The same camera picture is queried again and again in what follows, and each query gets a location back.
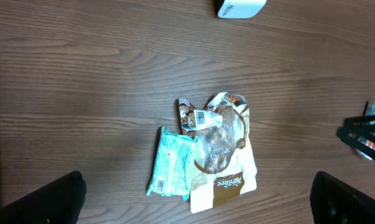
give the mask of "black object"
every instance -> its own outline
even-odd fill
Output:
[[[337,130],[337,136],[345,144],[360,150],[375,160],[375,150],[363,144],[360,137],[375,144],[375,115],[346,118],[343,127]]]
[[[224,4],[225,0],[215,0],[215,14],[218,15],[219,10]]]
[[[375,199],[326,172],[318,172],[311,189],[315,224],[375,224]]]
[[[0,224],[75,224],[86,193],[82,174],[73,171],[0,209]]]

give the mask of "food wrapper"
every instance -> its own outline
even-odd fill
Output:
[[[368,108],[366,109],[366,112],[365,112],[365,116],[369,116],[369,115],[375,115],[375,101],[373,102],[370,102],[369,105],[368,105]],[[364,137],[359,137],[358,141],[360,141],[361,143],[367,145],[368,147],[370,147],[371,149],[375,150],[375,143],[365,139]],[[370,158],[368,155],[366,155],[365,153],[359,151],[359,150],[356,150],[359,155],[361,155],[362,157],[366,158],[366,159],[369,159],[369,160],[372,160],[372,158]]]
[[[218,94],[203,110],[179,99],[183,134],[199,138],[193,151],[191,211],[200,212],[257,188],[243,96]]]
[[[161,196],[180,195],[189,198],[191,186],[192,152],[198,138],[172,134],[167,128],[161,128],[153,177],[150,180],[147,195],[151,192]]]

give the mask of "brown printed label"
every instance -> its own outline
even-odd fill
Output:
[[[214,199],[212,206],[222,205],[240,195],[244,185],[243,172],[225,177],[218,177],[214,181]]]

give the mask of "brand logo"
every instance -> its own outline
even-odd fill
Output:
[[[225,11],[224,11],[224,13],[223,13],[222,16],[226,16],[226,14],[227,14],[230,10],[232,10],[234,7],[235,7],[235,6],[233,6],[233,5],[231,5],[231,4],[229,3],[229,4],[227,5],[227,7],[226,7],[226,9],[225,9]]]
[[[231,187],[231,186],[239,186],[239,184],[242,183],[242,177],[236,177],[229,180],[223,180],[219,181],[217,184],[217,187],[223,186],[225,188]]]

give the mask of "clear plastic bag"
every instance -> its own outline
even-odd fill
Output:
[[[161,128],[148,196],[151,192],[155,192],[161,196],[180,195],[183,200],[189,198],[192,152],[197,145],[197,140],[197,138],[191,139],[173,134],[166,127]]]
[[[249,107],[243,96],[218,94],[204,110],[179,100],[183,134],[198,137],[193,152],[191,211],[223,204],[257,188],[249,141]]]

